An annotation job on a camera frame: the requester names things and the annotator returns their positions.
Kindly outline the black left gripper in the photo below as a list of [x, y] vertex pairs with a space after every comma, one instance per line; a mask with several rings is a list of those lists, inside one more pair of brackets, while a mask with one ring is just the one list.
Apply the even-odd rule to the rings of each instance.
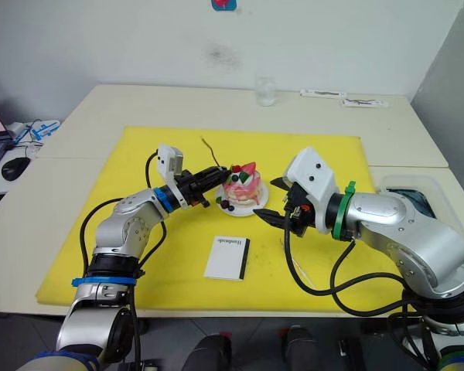
[[185, 169], [181, 175], [175, 177], [175, 181], [177, 189], [189, 206], [201, 204], [207, 208], [210, 202], [203, 194], [223, 184], [229, 176], [230, 170], [224, 167], [209, 167], [197, 173]]

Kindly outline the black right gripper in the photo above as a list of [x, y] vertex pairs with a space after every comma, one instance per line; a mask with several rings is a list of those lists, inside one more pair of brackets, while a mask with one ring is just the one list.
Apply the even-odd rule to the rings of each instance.
[[287, 191], [282, 215], [271, 209], [254, 209], [253, 212], [261, 220], [275, 228], [288, 230], [297, 237], [303, 237], [308, 227], [315, 228], [315, 208], [308, 200], [308, 193], [297, 183], [284, 177], [270, 181], [274, 187]]

